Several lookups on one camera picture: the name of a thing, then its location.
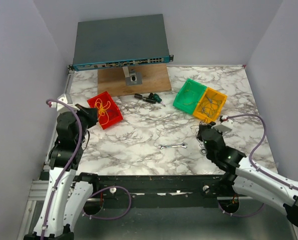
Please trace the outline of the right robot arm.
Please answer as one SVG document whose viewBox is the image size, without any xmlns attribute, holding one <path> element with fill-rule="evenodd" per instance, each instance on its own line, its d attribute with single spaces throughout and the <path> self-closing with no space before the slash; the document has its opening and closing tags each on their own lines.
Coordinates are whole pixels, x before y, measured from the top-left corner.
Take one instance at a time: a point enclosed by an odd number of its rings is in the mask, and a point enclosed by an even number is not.
<svg viewBox="0 0 298 240">
<path fill-rule="evenodd" d="M 212 125 L 200 125 L 197 138 L 202 141 L 206 158 L 225 172 L 219 191 L 234 192 L 269 205 L 298 227 L 298 181 L 251 163 L 244 153 L 225 144 L 222 133 Z"/>
</svg>

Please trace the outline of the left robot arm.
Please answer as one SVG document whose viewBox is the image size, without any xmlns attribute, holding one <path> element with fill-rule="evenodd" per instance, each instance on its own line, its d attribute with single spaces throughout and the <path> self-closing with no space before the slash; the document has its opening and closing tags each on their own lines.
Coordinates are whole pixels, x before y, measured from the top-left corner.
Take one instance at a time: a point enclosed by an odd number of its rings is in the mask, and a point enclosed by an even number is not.
<svg viewBox="0 0 298 240">
<path fill-rule="evenodd" d="M 26 240 L 72 240 L 74 226 L 88 197 L 100 190 L 95 175 L 77 176 L 83 141 L 98 121 L 97 109 L 76 104 L 57 117 L 57 138 L 49 153 L 50 170 L 44 205 Z"/>
</svg>

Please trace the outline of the red plastic bin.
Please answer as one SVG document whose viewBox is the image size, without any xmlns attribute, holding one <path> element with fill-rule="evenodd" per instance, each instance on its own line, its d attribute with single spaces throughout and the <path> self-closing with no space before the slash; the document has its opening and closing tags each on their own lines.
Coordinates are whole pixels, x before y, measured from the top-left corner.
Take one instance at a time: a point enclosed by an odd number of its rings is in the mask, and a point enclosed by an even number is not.
<svg viewBox="0 0 298 240">
<path fill-rule="evenodd" d="M 103 130 L 123 120 L 120 109 L 107 91 L 88 99 L 87 103 L 97 109 L 98 122 Z"/>
</svg>

